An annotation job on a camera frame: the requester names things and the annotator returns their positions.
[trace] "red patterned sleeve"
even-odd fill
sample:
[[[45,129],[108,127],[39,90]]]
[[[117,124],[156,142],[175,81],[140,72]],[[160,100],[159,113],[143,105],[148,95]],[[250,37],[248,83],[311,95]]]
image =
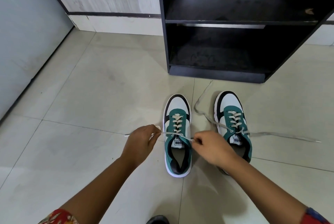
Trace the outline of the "red patterned sleeve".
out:
[[[39,224],[78,224],[76,218],[68,211],[57,209],[50,213]]]
[[[312,208],[306,210],[305,215],[302,218],[301,224],[330,224],[328,220],[322,217],[318,212]]]

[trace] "right hand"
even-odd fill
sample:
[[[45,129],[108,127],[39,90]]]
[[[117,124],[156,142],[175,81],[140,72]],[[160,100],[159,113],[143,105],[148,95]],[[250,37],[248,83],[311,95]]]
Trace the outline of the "right hand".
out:
[[[219,133],[213,131],[197,132],[192,148],[207,162],[224,169],[238,155]]]

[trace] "black shoe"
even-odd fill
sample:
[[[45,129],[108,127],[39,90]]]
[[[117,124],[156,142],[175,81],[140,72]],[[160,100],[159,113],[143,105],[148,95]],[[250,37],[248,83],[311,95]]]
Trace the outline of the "black shoe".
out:
[[[152,217],[146,224],[169,224],[167,218],[163,215]]]

